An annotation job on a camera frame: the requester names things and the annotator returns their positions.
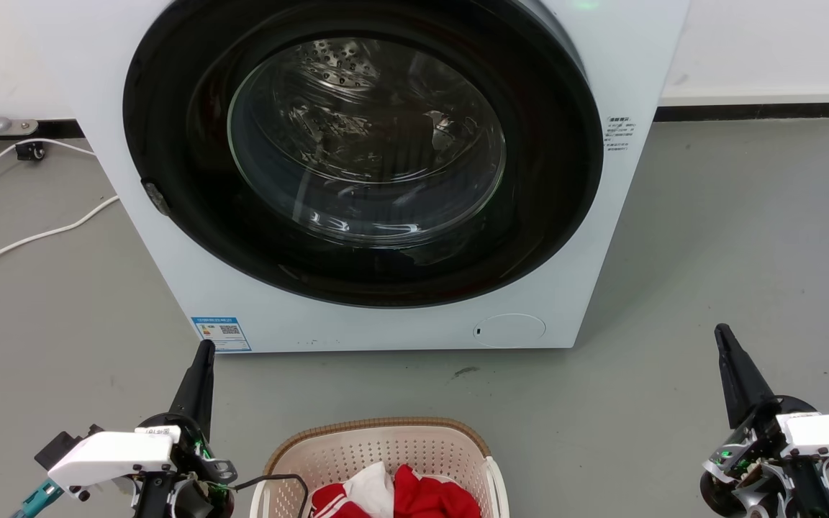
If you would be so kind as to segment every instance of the black baseboard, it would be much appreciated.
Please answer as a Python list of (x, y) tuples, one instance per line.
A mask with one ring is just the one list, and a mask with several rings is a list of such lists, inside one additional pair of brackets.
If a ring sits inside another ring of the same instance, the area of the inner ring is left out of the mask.
[(754, 119), (826, 119), (829, 102), (659, 106), (654, 122), (750, 121)]
[[(654, 122), (749, 121), (754, 119), (829, 118), (829, 102), (799, 104), (721, 104), (714, 106), (658, 106)], [(37, 131), (24, 137), (9, 135), (0, 140), (22, 138), (85, 138), (73, 119), (40, 121)]]

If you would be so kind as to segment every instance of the white cloth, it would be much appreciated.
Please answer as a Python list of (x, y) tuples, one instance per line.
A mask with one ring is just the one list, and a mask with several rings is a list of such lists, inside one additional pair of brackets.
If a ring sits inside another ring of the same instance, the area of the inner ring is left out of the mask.
[(373, 518), (392, 518), (395, 508), (395, 485), (382, 462), (366, 466), (343, 483), (348, 499)]

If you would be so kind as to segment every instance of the white wall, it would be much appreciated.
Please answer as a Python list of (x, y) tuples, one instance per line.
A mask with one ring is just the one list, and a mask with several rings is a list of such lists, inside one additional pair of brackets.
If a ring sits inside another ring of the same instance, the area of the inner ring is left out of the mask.
[(692, 0), (661, 104), (829, 102), (829, 0)]
[[(829, 0), (692, 2), (662, 105), (829, 101)], [(72, 118), (17, 20), (0, 0), (0, 115)]]

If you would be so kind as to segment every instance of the basket rim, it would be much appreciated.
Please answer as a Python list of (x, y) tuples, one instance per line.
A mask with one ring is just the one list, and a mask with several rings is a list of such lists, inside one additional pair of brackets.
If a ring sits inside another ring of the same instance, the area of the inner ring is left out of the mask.
[(273, 475), (273, 467), (280, 462), (280, 459), (285, 455), (287, 450), (293, 446), (298, 445), (306, 439), (314, 437), (322, 437), (325, 435), (332, 435), (333, 433), (352, 432), (352, 430), (365, 430), (369, 427), (403, 427), (403, 426), (432, 426), (432, 427), (448, 427), (448, 429), (456, 430), (456, 432), (463, 433), (472, 442), (478, 446), (481, 455), (490, 457), (491, 450), (484, 442), (484, 439), (475, 432), (475, 430), (466, 426), (464, 423), (456, 419), (447, 419), (447, 417), (379, 417), (378, 419), (359, 419), (356, 421), (345, 421), (333, 425), (323, 427), (312, 427), (303, 432), (296, 433), (293, 437), (284, 440), (276, 450), (273, 451), (271, 458), (267, 460), (267, 465), (264, 466), (264, 475)]

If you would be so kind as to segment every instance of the black cable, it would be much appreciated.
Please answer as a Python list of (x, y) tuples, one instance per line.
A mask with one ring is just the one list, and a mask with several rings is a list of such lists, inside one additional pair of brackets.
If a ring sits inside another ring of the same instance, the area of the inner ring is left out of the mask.
[(262, 475), (250, 479), (248, 482), (243, 482), (237, 486), (230, 486), (233, 491), (242, 491), (244, 488), (250, 488), (257, 484), (257, 482), (264, 482), (264, 480), (296, 480), (302, 486), (302, 504), (299, 505), (299, 515), (296, 518), (303, 518), (303, 511), (306, 509), (306, 501), (309, 501), (309, 486), (302, 479), (302, 476), (296, 474), (289, 475)]

